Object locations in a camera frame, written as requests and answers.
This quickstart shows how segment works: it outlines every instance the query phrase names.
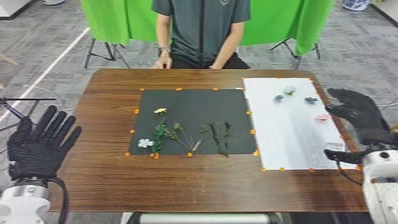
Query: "green backdrop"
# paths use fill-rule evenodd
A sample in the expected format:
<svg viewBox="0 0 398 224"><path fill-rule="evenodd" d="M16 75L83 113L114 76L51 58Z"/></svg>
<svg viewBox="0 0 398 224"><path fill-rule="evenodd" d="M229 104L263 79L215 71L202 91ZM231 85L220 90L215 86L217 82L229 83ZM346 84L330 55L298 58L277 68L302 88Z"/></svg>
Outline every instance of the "green backdrop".
<svg viewBox="0 0 398 224"><path fill-rule="evenodd" d="M129 39L156 42L153 0L82 0L92 37L128 44ZM309 53L318 41L334 0L252 0L252 20L241 45L295 38L295 53Z"/></svg>

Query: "black mat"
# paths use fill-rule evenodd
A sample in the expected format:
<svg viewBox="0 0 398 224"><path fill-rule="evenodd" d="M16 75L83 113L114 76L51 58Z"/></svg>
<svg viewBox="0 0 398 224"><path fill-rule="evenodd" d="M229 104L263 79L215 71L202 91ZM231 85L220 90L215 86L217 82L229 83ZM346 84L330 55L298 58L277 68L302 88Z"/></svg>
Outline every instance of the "black mat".
<svg viewBox="0 0 398 224"><path fill-rule="evenodd" d="M153 140L153 131L161 120L161 117L154 114L158 108L167 108L167 129L172 130L172 125L179 122L188 136L193 137L193 142L202 140L195 154L218 154L211 130L204 134L201 133L201 126L209 127L209 123L215 123L217 132L222 136L220 145L225 153L250 154L256 151L241 90L183 90L179 92L174 90L145 90L142 92L140 113L135 120L135 134L129 145L133 155L151 153L149 148L138 148L138 140ZM231 128L225 137L227 125L231 125ZM183 155L186 153L188 149L183 145L172 139L165 139L160 154Z"/></svg>

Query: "orange tape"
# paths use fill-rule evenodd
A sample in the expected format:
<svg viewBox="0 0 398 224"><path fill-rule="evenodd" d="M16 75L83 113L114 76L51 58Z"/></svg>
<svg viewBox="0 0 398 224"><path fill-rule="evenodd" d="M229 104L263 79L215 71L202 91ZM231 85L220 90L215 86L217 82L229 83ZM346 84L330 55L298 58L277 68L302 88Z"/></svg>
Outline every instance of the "orange tape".
<svg viewBox="0 0 398 224"><path fill-rule="evenodd" d="M256 152L252 153L254 156L259 156L259 150L256 150Z"/></svg>

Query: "white paper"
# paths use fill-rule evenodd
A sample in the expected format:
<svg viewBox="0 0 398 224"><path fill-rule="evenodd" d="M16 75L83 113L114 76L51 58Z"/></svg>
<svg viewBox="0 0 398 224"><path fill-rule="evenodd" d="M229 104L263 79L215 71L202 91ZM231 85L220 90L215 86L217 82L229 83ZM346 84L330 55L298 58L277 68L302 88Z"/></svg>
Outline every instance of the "white paper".
<svg viewBox="0 0 398 224"><path fill-rule="evenodd" d="M288 86L297 88L297 92L275 103L275 96L284 95ZM245 79L245 97L266 170L336 169L323 150L344 151L344 141L332 118L325 122L316 120L316 116L328 113L313 81L298 78ZM314 105L307 104L307 97L318 99Z"/></svg>

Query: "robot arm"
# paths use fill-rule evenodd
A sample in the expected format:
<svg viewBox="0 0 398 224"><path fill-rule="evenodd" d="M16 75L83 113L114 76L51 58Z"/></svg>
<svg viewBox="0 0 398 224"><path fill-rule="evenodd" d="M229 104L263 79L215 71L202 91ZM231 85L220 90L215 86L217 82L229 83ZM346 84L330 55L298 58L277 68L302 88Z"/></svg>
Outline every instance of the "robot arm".
<svg viewBox="0 0 398 224"><path fill-rule="evenodd" d="M327 111L353 125L357 140L368 146L360 152L325 150L327 158L337 162L362 164L362 192L375 224L398 223L398 136L375 102L368 96L348 90L328 89L341 105L328 105Z"/></svg>
<svg viewBox="0 0 398 224"><path fill-rule="evenodd" d="M0 223L37 224L44 223L42 215L50 209L50 191L35 180L10 187L0 199Z"/></svg>
<svg viewBox="0 0 398 224"><path fill-rule="evenodd" d="M30 118L21 119L18 131L7 141L12 162L9 174L16 182L0 199L2 224L44 224L41 217L50 209L48 182L55 182L64 190L58 223L66 223L67 190L57 171L82 133L82 128L76 127L69 134L74 120L66 112L57 112L55 106L48 107L35 127Z"/></svg>

